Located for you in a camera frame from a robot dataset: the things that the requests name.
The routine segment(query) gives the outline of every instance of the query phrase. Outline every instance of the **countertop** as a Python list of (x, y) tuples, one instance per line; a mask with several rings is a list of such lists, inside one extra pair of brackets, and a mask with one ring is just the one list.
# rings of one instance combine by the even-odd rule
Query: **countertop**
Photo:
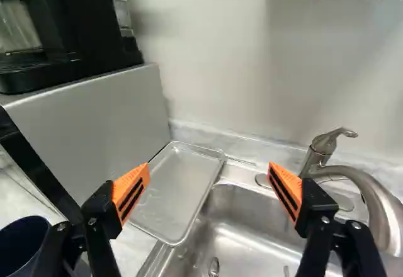
[[(230, 159), (254, 166), (257, 172), (266, 172), (268, 161), (275, 161), (297, 172), (305, 157), (306, 148), (275, 140), (251, 137), (239, 133), (217, 130), (212, 127), (171, 120), (174, 140), (223, 150)], [(336, 152), (331, 164), (350, 164), (372, 174), (400, 200), (403, 199), (403, 166), (358, 155)], [(356, 191), (349, 183), (336, 186)], [(0, 228), (20, 217), (41, 215), (50, 223), (63, 221), (63, 216), (24, 177), (8, 155), (0, 152)], [(156, 240), (126, 224), (117, 240), (111, 245), (123, 277), (136, 276)]]

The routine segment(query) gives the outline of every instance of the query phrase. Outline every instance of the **stainless steel sink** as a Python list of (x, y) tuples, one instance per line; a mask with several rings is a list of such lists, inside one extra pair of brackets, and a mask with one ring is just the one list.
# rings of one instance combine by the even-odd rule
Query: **stainless steel sink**
[[(274, 192), (254, 182), (255, 173), (226, 164), (188, 238), (177, 247), (157, 243), (138, 276), (295, 276), (305, 241)], [(392, 271), (403, 271), (400, 259), (383, 257)], [(335, 254), (326, 276), (342, 276)]]

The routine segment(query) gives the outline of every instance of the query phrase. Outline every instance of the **black appliance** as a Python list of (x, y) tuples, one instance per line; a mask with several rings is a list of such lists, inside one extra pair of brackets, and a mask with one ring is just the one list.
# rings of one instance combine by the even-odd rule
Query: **black appliance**
[[(31, 39), (28, 44), (0, 47), (0, 93), (34, 91), (144, 63), (135, 37), (121, 34), (113, 0), (0, 0), (0, 14), (7, 9), (17, 14), (11, 21), (22, 27), (31, 22), (33, 28), (29, 37), (26, 28), (18, 32)], [(3, 18), (1, 25), (13, 30), (9, 21)]]

